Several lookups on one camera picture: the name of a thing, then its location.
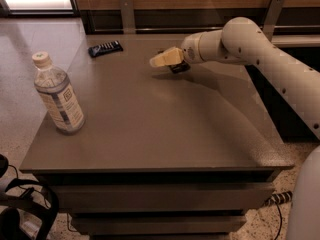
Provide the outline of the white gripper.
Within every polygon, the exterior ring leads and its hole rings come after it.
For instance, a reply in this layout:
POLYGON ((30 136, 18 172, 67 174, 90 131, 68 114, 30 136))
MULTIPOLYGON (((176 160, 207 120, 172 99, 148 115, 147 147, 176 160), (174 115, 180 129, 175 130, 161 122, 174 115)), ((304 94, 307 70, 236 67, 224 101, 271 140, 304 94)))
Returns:
POLYGON ((183 60, 191 64, 202 63, 203 59, 199 51, 202 35, 203 33, 200 32, 187 36, 181 44, 182 50, 177 47, 171 47, 151 58, 149 60, 150 65, 152 67, 177 65, 183 60))

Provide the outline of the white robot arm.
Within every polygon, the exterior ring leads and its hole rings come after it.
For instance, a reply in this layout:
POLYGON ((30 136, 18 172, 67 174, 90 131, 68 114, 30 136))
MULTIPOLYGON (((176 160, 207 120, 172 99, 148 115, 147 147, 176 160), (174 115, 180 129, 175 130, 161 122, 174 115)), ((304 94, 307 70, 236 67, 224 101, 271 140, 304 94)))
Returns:
MULTIPOLYGON (((187 36, 150 59, 153 67, 217 61, 252 65, 320 138, 320 74, 276 47, 252 20, 236 17, 220 30, 187 36)), ((319 240, 320 147, 301 166, 293 192, 286 240, 319 240)))

